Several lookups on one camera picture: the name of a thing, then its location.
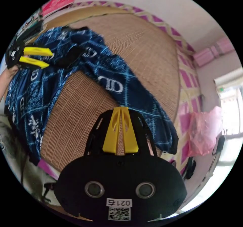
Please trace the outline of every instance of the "number label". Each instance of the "number label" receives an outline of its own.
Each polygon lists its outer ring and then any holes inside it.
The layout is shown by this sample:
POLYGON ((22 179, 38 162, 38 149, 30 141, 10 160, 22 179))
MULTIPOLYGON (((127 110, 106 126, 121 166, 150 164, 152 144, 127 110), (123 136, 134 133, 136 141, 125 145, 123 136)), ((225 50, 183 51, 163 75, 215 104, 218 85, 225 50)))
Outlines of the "number label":
POLYGON ((107 207, 117 207, 117 208, 130 208, 130 207, 132 207, 132 200, 131 199, 107 198, 106 206, 107 207))

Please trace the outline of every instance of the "sticker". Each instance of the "sticker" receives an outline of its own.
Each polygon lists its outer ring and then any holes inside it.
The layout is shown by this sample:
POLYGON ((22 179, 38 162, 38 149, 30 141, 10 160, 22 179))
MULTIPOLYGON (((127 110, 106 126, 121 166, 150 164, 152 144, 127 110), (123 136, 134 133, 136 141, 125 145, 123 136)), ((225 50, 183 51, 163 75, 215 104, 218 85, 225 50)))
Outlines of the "sticker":
POLYGON ((109 207, 108 220, 116 220, 116 221, 131 220, 131 208, 109 207))
POLYGON ((130 208, 132 207, 131 199, 115 199, 115 198, 107 198, 106 199, 107 207, 118 207, 118 208, 130 208))

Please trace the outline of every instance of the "pink box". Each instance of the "pink box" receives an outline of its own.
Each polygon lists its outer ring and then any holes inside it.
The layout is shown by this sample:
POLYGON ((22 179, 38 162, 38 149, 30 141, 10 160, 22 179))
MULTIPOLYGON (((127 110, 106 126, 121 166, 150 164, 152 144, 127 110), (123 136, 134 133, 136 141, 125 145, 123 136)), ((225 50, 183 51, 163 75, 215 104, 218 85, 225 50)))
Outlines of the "pink box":
POLYGON ((198 66, 204 66, 212 60, 218 58, 220 55, 234 51, 234 47, 228 37, 224 37, 216 42, 214 46, 206 48, 201 52, 193 55, 198 66))

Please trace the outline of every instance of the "qr code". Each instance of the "qr code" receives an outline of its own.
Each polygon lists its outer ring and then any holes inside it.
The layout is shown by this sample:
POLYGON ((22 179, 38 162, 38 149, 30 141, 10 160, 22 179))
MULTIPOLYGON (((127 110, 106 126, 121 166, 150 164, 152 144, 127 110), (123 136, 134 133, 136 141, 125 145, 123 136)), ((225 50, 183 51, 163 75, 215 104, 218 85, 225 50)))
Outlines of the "qr code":
POLYGON ((112 208, 109 207, 108 220, 131 220, 131 208, 112 208))

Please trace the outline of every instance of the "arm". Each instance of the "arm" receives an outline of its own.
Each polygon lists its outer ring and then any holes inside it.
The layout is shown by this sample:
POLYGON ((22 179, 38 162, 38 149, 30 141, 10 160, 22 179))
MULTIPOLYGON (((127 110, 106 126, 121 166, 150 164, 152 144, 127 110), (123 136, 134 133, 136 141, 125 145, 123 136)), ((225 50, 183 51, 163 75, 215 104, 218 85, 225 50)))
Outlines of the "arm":
POLYGON ((2 100, 4 93, 11 82, 14 75, 18 72, 18 67, 13 66, 10 69, 5 69, 0 75, 0 101, 2 100))

